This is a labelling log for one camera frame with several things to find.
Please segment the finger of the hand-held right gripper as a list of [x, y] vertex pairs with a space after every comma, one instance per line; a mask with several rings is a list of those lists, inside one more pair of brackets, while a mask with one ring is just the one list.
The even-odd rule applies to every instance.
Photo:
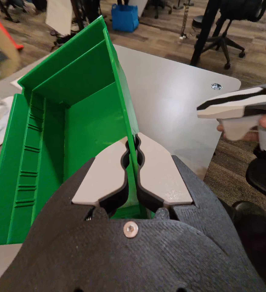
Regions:
[[219, 96], [197, 107], [197, 115], [203, 119], [216, 119], [231, 141], [242, 139], [253, 128], [259, 129], [259, 121], [266, 115], [266, 94]]
[[251, 97], [262, 96], [262, 95], [266, 95], [266, 84], [261, 85], [259, 87], [253, 87], [253, 88], [248, 88], [244, 90], [238, 90], [235, 92], [230, 92], [227, 94], [217, 96], [213, 99], [209, 99], [205, 101], [203, 104], [199, 105], [197, 107], [197, 111], [205, 110], [206, 108], [212, 105], [240, 101], [240, 100], [245, 100]]

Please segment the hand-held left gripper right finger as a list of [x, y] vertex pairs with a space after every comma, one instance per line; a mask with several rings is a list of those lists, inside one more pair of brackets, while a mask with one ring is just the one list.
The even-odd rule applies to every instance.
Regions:
[[137, 198], [152, 212], [159, 208], [191, 205], [192, 196], [170, 152], [139, 132], [137, 147]]

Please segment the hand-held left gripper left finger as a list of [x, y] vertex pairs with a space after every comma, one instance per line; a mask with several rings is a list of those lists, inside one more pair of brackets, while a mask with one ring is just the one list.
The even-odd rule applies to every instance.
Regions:
[[72, 203], [101, 207], [113, 212], [128, 200], [127, 167], [130, 163], [128, 138], [113, 143], [93, 160]]

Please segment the green plastic bin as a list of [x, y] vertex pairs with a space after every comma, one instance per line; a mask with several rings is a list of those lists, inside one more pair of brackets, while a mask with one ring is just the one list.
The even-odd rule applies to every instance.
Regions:
[[98, 17], [19, 80], [0, 153], [0, 245], [23, 243], [55, 191], [139, 132], [125, 73]]

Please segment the black office chair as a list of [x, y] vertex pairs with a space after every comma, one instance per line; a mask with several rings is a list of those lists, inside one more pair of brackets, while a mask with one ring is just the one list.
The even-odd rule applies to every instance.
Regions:
[[245, 178], [249, 185], [266, 196], [266, 159], [254, 159], [248, 166]]

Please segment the black rolling chair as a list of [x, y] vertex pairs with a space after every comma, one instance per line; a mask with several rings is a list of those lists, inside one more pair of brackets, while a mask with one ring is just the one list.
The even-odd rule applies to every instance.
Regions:
[[225, 31], [221, 35], [213, 35], [209, 37], [206, 42], [210, 43], [205, 47], [202, 53], [216, 47], [215, 50], [222, 48], [223, 54], [226, 58], [224, 69], [228, 70], [231, 67], [228, 46], [240, 50], [239, 58], [245, 56], [245, 49], [229, 39], [227, 33], [233, 21], [247, 20], [253, 23], [258, 22], [266, 11], [266, 0], [224, 0], [220, 6], [219, 20], [224, 23], [229, 20]]

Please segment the person's dark clothing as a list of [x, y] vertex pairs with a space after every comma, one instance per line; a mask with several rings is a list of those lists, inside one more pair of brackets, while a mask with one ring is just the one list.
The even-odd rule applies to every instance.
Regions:
[[232, 206], [221, 199], [220, 202], [233, 221], [251, 263], [266, 283], [266, 211], [247, 201]]

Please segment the white leaning board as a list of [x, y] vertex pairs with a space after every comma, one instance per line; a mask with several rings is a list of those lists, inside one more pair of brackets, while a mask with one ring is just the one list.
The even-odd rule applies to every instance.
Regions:
[[73, 8], [70, 0], [47, 0], [45, 23], [63, 36], [71, 34]]

